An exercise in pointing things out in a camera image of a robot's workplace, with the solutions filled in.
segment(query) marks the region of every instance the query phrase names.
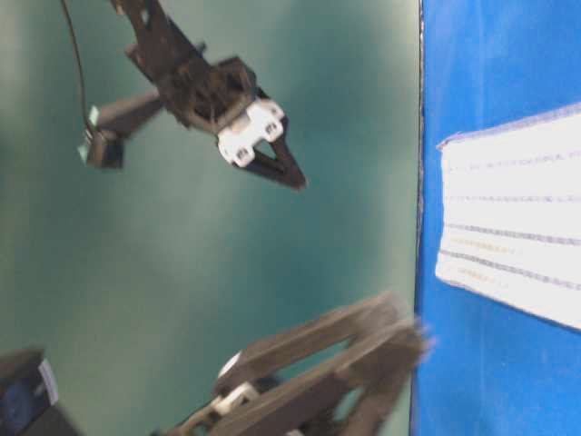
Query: teal background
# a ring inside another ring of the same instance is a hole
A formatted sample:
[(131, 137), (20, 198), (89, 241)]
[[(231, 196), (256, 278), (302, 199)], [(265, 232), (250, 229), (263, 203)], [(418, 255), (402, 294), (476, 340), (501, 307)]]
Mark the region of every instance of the teal background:
[[(70, 3), (89, 102), (149, 90), (129, 22)], [(58, 2), (0, 0), (0, 352), (44, 345), (87, 435), (168, 429), (249, 342), (386, 288), (413, 298), (417, 2), (163, 4), (211, 61), (253, 67), (310, 185), (234, 171), (168, 114), (121, 173), (85, 168)], [(385, 434), (406, 434), (408, 406)]]

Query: blue board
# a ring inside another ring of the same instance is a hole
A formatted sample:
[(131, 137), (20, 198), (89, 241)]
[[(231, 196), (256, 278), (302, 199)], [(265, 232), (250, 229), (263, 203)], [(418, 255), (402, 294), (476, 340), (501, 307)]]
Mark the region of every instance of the blue board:
[(581, 2), (424, 0), (422, 12), (417, 309), (436, 343), (414, 383), (412, 433), (579, 435), (579, 332), (448, 286), (434, 269), (442, 232), (437, 145), (581, 101)]

